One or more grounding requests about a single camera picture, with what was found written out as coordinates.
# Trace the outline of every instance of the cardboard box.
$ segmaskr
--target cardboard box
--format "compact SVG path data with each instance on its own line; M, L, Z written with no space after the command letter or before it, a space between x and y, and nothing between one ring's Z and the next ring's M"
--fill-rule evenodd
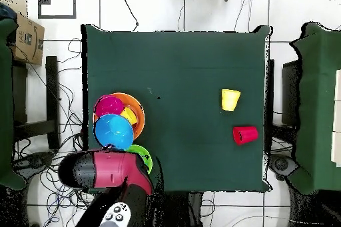
M11 46L13 58L16 61L41 65L43 61L44 27L19 13L17 24L15 46Z
M27 1L26 0L0 0L0 2L9 6L14 12L20 13L27 17Z

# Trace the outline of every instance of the orange bowl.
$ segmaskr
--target orange bowl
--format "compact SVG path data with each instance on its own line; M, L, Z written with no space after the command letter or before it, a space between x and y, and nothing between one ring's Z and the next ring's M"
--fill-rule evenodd
M134 98L133 96L130 96L125 93L113 93L111 94L117 98L119 98L125 107L129 107L133 110L135 115L137 116L137 124L133 125L134 130L134 140L139 137L141 134L143 127L145 126L145 112L143 111L143 107L140 104L140 102ZM97 121L98 116L94 113L93 114L93 123Z

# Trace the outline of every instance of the blue bowl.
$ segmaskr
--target blue bowl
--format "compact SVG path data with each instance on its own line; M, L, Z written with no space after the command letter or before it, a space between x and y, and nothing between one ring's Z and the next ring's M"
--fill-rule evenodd
M95 123L94 136L101 146L113 145L117 149L129 148L134 131L129 121L118 114L106 114Z

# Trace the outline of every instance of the green tabletop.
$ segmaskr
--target green tabletop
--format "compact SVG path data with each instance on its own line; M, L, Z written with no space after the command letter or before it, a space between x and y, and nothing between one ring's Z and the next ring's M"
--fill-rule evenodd
M135 143L159 158L166 191L268 190L262 159L269 27L255 33L130 33L86 25L82 32L89 148L99 147L92 123L96 100L127 93L145 111ZM234 112L222 110L221 89L241 92ZM232 128L249 125L258 129L258 140L236 145Z
M292 43L302 63L300 129L295 157L301 166L290 177L303 194L341 190L341 168L331 161L336 71L341 69L341 32L317 23L303 26Z
M11 159L14 151L14 120L13 120L13 83L12 83L12 52L7 46L7 36L17 28L12 19L0 21L0 185L20 190L26 187L25 180L14 173Z

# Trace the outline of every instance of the yellow cup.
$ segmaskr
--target yellow cup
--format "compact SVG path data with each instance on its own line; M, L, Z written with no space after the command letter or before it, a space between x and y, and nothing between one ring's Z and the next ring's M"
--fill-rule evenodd
M221 107L224 111L234 111L240 96L239 91L223 89L221 90Z
M123 109L121 116L125 117L130 122L131 125L137 123L137 117L135 113L133 112L133 110L130 109L129 107L125 107Z

